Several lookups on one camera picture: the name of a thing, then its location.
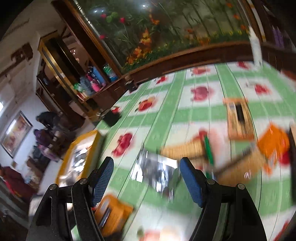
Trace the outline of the large orange cracker packet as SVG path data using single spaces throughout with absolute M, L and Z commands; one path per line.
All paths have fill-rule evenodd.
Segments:
M 94 217 L 103 237 L 123 230 L 133 212 L 133 206 L 120 201 L 111 194 L 105 195 L 97 206 Z

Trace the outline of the large silver foil packet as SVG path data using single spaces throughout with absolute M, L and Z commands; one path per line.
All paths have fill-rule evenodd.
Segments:
M 146 183 L 171 201 L 180 180 L 179 163 L 177 160 L 141 148 L 131 170 L 130 178 Z

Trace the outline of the small orange snack packet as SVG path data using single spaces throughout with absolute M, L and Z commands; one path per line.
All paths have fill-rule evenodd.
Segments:
M 258 139 L 257 147 L 267 159 L 275 155 L 279 160 L 289 150 L 290 142 L 282 128 L 270 123 L 265 133 Z

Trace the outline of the yellow rimmed white tray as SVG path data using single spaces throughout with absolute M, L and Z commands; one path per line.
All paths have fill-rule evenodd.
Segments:
M 98 130 L 84 133 L 71 143 L 57 174 L 59 187 L 70 186 L 87 178 L 96 168 L 104 136 Z

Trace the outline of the black round device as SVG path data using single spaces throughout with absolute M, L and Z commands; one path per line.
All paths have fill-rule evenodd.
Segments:
M 114 126 L 119 119 L 121 118 L 121 115 L 119 112 L 114 113 L 111 109 L 107 109 L 102 113 L 102 120 L 109 126 Z

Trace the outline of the tan barcode cracker packet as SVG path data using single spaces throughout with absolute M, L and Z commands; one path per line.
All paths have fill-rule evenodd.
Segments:
M 254 125 L 245 98 L 225 98 L 228 137 L 234 141 L 251 141 L 255 137 Z

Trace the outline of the green floral tablecloth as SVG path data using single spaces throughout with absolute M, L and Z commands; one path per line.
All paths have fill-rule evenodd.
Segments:
M 202 150 L 204 138 L 211 145 L 214 164 L 223 166 L 250 146 L 250 141 L 231 141 L 227 131 L 227 97 L 244 97 L 259 138 L 270 124 L 288 130 L 295 123 L 295 81 L 268 64 L 256 70 L 250 62 L 231 62 L 189 68 L 142 84 L 125 93 L 114 105 L 121 114 L 114 126 L 101 121 L 105 135 L 102 156 L 114 160 L 114 172 L 106 193 L 134 207 L 119 240 L 137 240 L 137 231 L 153 240 L 163 230 L 176 240 L 187 240 L 201 209 L 184 181 L 169 201 L 130 173 L 141 148 L 188 157 L 198 169 L 208 163 Z

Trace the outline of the person in red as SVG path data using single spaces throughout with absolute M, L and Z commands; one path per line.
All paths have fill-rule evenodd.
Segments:
M 17 194 L 26 203 L 29 203 L 32 196 L 36 193 L 35 189 L 25 183 L 22 175 L 11 167 L 1 166 L 1 177 L 5 180 L 9 190 L 13 194 Z

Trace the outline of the small black box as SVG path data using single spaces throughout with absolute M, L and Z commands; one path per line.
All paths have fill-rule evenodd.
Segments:
M 125 88 L 127 91 L 129 91 L 129 93 L 132 93 L 137 90 L 138 86 L 132 79 L 125 82 Z

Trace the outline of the dark wooden shelf unit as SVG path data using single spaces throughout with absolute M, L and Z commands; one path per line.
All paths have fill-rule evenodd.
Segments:
M 75 124 L 81 123 L 82 115 L 96 121 L 99 111 L 112 108 L 126 92 L 124 80 L 112 81 L 105 73 L 100 53 L 93 58 L 88 54 L 92 49 L 77 41 L 66 45 L 57 31 L 39 40 L 38 51 L 54 77 L 41 70 L 38 82 Z

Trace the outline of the open glasses case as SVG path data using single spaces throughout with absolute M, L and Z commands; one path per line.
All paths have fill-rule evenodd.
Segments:
M 292 182 L 292 191 L 295 192 L 295 123 L 290 125 L 288 139 L 290 142 L 290 178 Z

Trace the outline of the white spray bottle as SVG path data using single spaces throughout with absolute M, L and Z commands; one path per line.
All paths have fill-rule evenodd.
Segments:
M 249 40 L 252 49 L 254 65 L 257 68 L 260 68 L 262 66 L 261 45 L 257 35 L 255 34 L 251 26 L 249 26 Z

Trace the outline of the purple bottles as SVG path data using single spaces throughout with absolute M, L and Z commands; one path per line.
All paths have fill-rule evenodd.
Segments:
M 283 35 L 282 35 L 281 31 L 279 30 L 278 27 L 274 27 L 274 26 L 272 26 L 272 30 L 273 30 L 275 45 L 279 48 L 284 49 L 285 44 L 283 41 Z

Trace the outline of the framed wall painting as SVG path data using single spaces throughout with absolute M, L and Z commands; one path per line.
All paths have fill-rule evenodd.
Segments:
M 11 158 L 15 156 L 32 127 L 31 122 L 20 110 L 1 138 L 1 146 Z

